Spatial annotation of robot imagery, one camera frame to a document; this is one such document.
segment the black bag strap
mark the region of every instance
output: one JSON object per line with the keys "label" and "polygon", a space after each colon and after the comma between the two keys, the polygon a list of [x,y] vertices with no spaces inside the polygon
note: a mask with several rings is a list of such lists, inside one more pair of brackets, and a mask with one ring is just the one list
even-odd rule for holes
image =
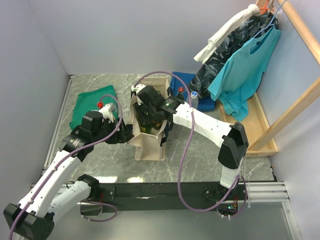
{"label": "black bag strap", "polygon": [[132,133],[133,130],[133,124],[127,124],[126,128]]}
{"label": "black bag strap", "polygon": [[162,144],[164,144],[166,141],[167,141],[167,138],[169,136],[169,132],[172,130],[174,126],[174,123],[172,122],[170,125],[169,125],[169,122],[166,123],[165,127],[164,127],[164,130],[163,130],[163,135],[165,137],[163,137],[161,139],[161,143],[160,143],[160,146],[162,147]]}
{"label": "black bag strap", "polygon": [[168,89],[166,90],[166,93],[168,94],[168,96],[173,96],[174,91],[172,90],[172,87],[168,87]]}

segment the white wall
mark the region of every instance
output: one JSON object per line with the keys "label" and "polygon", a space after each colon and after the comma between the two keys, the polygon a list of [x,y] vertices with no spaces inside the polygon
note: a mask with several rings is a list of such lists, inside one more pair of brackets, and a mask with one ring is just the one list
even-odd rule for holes
{"label": "white wall", "polygon": [[[320,42],[318,0],[290,0]],[[258,89],[269,123],[273,123],[318,78],[320,67],[281,12],[282,35]],[[271,157],[278,180],[290,196],[304,240],[319,239],[320,99],[275,138],[279,153]]]}
{"label": "white wall", "polygon": [[67,88],[68,76],[26,0],[0,7],[0,235],[2,214],[35,183]]}
{"label": "white wall", "polygon": [[196,73],[193,57],[254,0],[28,0],[68,74]]}

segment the white plastic casing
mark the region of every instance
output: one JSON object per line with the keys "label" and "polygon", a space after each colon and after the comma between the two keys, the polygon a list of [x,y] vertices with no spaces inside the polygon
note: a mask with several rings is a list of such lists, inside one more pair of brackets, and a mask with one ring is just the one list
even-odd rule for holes
{"label": "white plastic casing", "polygon": [[240,174],[241,164],[243,158],[240,161],[239,167],[237,169],[230,169],[222,165],[220,185],[229,189],[232,183],[235,181],[236,177]]}
{"label": "white plastic casing", "polygon": [[142,104],[142,101],[140,100],[140,98],[138,97],[138,93],[145,87],[146,85],[139,83],[137,86],[131,86],[131,92],[135,92],[136,96],[136,100],[138,102],[139,105]]}
{"label": "white plastic casing", "polygon": [[106,104],[99,110],[99,112],[102,113],[104,119],[110,119],[111,122],[114,122],[115,117],[112,114],[111,107],[111,104]]}
{"label": "white plastic casing", "polygon": [[[49,173],[55,169],[56,164],[64,158],[69,152],[67,151],[58,151],[54,160],[52,161],[49,168],[45,171],[40,180],[36,183],[36,185],[31,189],[31,191],[19,201],[21,204],[20,208],[23,209],[26,204],[30,201],[34,192],[39,188],[39,186],[43,183],[45,178],[49,175]],[[53,173],[51,178],[39,192],[39,194],[34,199],[34,202],[27,208],[26,212],[30,213],[31,211],[35,212],[35,216],[43,218],[50,206],[50,203],[56,196],[58,190],[61,188],[62,184],[64,184],[70,174],[79,166],[81,161],[77,157],[68,157],[63,164],[61,164],[58,169]]]}
{"label": "white plastic casing", "polygon": [[65,213],[77,203],[90,195],[91,187],[84,181],[76,181],[68,190],[53,199],[47,212],[54,213],[53,221],[56,223]]}
{"label": "white plastic casing", "polygon": [[224,142],[223,136],[227,136],[231,130],[230,123],[219,121],[211,116],[208,116],[192,107],[188,103],[180,104],[177,113],[173,114],[173,122],[191,129],[192,118],[191,112],[194,115],[194,131],[205,136],[219,148]]}

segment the white shirt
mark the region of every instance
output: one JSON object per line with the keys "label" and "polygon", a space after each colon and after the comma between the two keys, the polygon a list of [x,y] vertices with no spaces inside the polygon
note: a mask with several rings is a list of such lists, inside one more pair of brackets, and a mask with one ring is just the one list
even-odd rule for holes
{"label": "white shirt", "polygon": [[260,15],[260,9],[255,4],[250,4],[247,9],[234,15],[211,38],[208,39],[208,45],[194,57],[194,60],[205,64],[205,62],[214,53],[217,47],[220,46],[220,44],[232,31],[240,27],[240,25],[243,24],[251,16],[257,15]]}

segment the hanging clothes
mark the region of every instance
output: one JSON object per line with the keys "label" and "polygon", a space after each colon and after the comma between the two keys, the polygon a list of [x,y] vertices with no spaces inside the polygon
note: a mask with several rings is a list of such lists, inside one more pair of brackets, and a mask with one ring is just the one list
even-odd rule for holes
{"label": "hanging clothes", "polygon": [[[191,91],[198,92],[199,99],[209,97],[210,92],[208,91],[208,87],[224,67],[227,60],[261,29],[264,29],[273,16],[272,13],[252,16],[231,32],[196,73],[188,88]],[[278,20],[276,18],[272,23],[278,29]],[[271,26],[261,32],[258,37],[264,35],[270,28]]]}
{"label": "hanging clothes", "polygon": [[272,26],[265,35],[251,38],[228,59],[208,88],[212,100],[219,99],[225,113],[239,122],[248,115],[247,99],[256,92],[280,35]]}
{"label": "hanging clothes", "polygon": [[247,9],[242,10],[234,15],[212,37],[208,39],[208,45],[194,57],[194,60],[204,64],[233,30],[241,26],[251,16],[257,15],[260,15],[260,9],[255,4],[250,4]]}

